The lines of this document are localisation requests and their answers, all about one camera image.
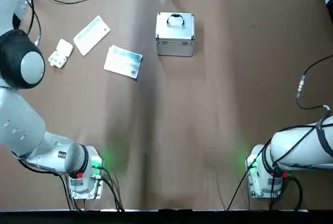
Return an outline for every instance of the brown table surface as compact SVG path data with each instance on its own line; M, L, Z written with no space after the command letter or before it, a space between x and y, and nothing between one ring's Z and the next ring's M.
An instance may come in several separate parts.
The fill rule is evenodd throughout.
M46 74L22 94L48 131L99 149L118 175L127 209L225 209L254 145L324 113L295 105L304 69L333 53L324 0L35 0L35 7ZM157 56L158 11L195 14L193 57ZM97 15L111 32L86 56L75 48L63 69L48 65L59 39L73 43ZM29 22L26 13L22 28ZM103 69L112 44L143 55L136 81ZM331 60L309 72L302 103L333 101L332 68ZM67 208L59 179L26 171L3 146L0 156L1 209ZM295 175L304 189L302 208L333 208L332 172ZM289 183L275 207L293 209L297 198ZM232 209L247 205L243 183ZM252 209L267 206L251 200ZM109 190L86 208L114 208Z

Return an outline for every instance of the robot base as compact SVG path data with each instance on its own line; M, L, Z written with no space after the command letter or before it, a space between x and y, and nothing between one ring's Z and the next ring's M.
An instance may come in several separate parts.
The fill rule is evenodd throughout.
M103 191L103 181L94 180L91 175L103 176L103 170L93 168L93 165L104 167L105 161L99 156L97 150L92 146L86 146L89 155L89 161L82 178L69 178L69 189L71 197L78 199L100 199Z
M258 148L257 145L251 152L251 155L245 160L246 170L249 165L253 163L254 159L257 157L261 147ZM261 169L262 161L261 156L253 163L253 168L249 169L246 176L247 187L250 192L251 198L271 198L271 186L273 181L273 176L269 175L266 171ZM272 198L276 198L281 193L282 178L275 178L274 191Z

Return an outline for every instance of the case handle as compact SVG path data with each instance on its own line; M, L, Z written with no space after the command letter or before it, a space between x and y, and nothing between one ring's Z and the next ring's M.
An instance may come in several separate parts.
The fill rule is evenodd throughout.
M184 20L184 18L182 17L182 15L180 15L180 14L172 14L171 16L169 16L168 19L166 20L166 23L167 23L168 26L170 25L170 23L169 23L169 19L170 19L170 17L181 17L182 20L183 20L182 27L185 26L185 20Z

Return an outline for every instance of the silver briefcase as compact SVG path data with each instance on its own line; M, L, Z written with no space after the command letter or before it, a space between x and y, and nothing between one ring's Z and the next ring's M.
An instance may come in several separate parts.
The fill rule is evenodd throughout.
M194 32L194 14L158 12L155 35L158 55L192 56Z

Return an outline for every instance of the white robotic arm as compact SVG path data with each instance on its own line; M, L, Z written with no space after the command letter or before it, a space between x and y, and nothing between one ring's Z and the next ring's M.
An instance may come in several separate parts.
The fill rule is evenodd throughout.
M333 169L333 116L326 118L322 125L332 125L321 130L324 136L314 129L317 123L308 128L292 128L277 132L267 146L257 145L246 159L248 187L252 198L270 198L273 174L272 197L278 197L282 187L282 172L307 169Z
M31 166L69 174L73 198L100 198L103 181L95 178L104 164L96 149L47 132L44 120L17 90L37 86L45 72L42 53L12 27L18 1L0 0L0 144Z

